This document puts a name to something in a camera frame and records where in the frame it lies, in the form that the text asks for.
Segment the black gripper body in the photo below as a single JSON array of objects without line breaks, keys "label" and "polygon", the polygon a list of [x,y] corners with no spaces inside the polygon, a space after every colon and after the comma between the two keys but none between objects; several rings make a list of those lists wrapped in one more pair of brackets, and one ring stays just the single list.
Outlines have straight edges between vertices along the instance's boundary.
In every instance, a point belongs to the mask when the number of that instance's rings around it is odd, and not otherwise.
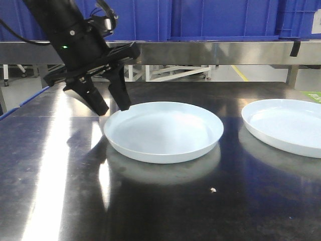
[{"label": "black gripper body", "polygon": [[110,35],[115,26],[114,17],[92,16],[64,31],[49,33],[48,38],[65,67],[46,75],[46,83],[53,86],[60,79],[83,76],[100,66],[136,59],[140,55],[136,43],[108,47],[104,42],[102,36]]}]

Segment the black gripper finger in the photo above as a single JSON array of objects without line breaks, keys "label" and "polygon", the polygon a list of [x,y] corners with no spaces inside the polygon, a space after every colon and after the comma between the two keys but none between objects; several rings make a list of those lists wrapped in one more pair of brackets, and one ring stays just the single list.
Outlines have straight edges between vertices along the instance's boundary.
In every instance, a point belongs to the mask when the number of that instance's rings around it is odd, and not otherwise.
[{"label": "black gripper finger", "polygon": [[98,116],[109,110],[98,89],[94,86],[90,75],[66,79],[63,91],[68,96],[82,102]]},{"label": "black gripper finger", "polygon": [[121,111],[128,110],[131,106],[131,101],[125,85],[124,65],[111,65],[111,69],[107,72],[107,79],[110,82],[108,90],[117,103],[119,109]]}]

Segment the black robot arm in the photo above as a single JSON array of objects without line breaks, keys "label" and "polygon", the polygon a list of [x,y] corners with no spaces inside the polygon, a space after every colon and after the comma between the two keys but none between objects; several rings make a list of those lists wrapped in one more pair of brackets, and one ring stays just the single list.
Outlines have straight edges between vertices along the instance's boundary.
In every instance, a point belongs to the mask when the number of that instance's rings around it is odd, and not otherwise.
[{"label": "black robot arm", "polygon": [[108,90],[119,109],[128,110],[131,101],[125,85],[124,63],[138,58],[140,49],[135,42],[107,46],[104,37],[113,33],[118,18],[109,5],[97,1],[105,14],[88,19],[74,1],[25,1],[25,5],[65,65],[44,77],[47,85],[65,81],[65,93],[102,116],[109,107],[92,81],[92,76],[100,73],[110,82]]}]

